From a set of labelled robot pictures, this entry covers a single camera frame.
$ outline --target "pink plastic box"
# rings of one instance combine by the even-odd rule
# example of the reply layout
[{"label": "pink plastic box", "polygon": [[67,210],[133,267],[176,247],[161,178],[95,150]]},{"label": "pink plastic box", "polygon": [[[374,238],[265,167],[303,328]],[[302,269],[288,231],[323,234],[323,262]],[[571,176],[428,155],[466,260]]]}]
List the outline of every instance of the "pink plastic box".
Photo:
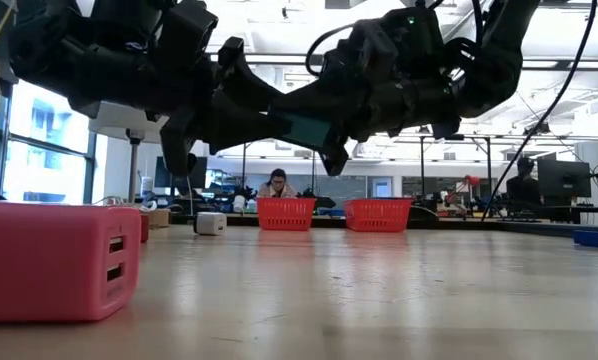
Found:
[{"label": "pink plastic box", "polygon": [[95,321],[137,287],[141,216],[0,202],[0,322]]}]

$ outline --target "person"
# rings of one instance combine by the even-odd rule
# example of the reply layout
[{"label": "person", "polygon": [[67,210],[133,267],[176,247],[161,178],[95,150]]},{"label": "person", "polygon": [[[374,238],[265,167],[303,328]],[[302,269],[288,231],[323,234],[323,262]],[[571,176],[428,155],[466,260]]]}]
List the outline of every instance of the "person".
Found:
[{"label": "person", "polygon": [[286,172],[282,169],[276,169],[275,171],[270,174],[270,180],[267,183],[264,183],[259,188],[259,192],[257,193],[257,197],[259,198],[269,198],[269,197],[279,197],[279,198],[294,198],[297,197],[297,192],[288,185]]},{"label": "person", "polygon": [[508,187],[508,198],[517,210],[535,210],[541,206],[541,193],[539,182],[533,179],[530,174],[535,163],[523,157],[517,161],[518,175],[506,182]]}]

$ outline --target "robotic hand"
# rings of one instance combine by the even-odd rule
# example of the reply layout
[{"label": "robotic hand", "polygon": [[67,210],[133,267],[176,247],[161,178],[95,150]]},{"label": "robotic hand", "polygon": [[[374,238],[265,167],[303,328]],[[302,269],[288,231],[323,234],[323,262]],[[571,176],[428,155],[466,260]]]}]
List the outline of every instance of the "robotic hand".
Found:
[{"label": "robotic hand", "polygon": [[319,152],[328,174],[338,175],[349,138],[425,124],[447,137],[461,117],[512,96],[539,1],[494,0],[478,43],[444,44],[434,10],[423,5],[359,20],[325,54],[318,79],[288,94],[250,71],[242,39],[229,38],[210,61],[205,49],[218,19],[196,0],[96,0],[89,18],[74,0],[57,0],[19,19],[11,66],[89,117],[101,101],[145,110],[148,121],[169,116],[160,135],[175,175],[194,166],[197,140],[216,154],[265,138]]}]

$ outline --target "plastic basket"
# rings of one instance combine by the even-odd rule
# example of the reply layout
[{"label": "plastic basket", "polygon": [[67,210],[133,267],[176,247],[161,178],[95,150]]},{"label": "plastic basket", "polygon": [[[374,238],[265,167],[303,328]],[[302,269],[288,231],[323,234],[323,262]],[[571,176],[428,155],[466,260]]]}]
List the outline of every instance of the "plastic basket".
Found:
[{"label": "plastic basket", "polygon": [[346,225],[354,231],[405,231],[411,206],[412,199],[346,201]]},{"label": "plastic basket", "polygon": [[264,230],[308,231],[317,199],[257,199],[259,226]]}]

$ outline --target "red box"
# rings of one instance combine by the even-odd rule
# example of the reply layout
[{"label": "red box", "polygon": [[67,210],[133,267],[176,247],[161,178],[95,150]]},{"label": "red box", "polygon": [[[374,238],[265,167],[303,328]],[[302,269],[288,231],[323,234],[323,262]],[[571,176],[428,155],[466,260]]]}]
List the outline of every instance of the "red box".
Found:
[{"label": "red box", "polygon": [[147,243],[150,239],[150,216],[141,214],[141,242]]},{"label": "red box", "polygon": [[308,231],[316,201],[315,198],[259,198],[259,227],[263,230]]},{"label": "red box", "polygon": [[111,315],[137,287],[140,240],[136,209],[0,202],[0,322]]},{"label": "red box", "polygon": [[402,232],[408,226],[412,199],[346,201],[346,226],[363,232]]}]

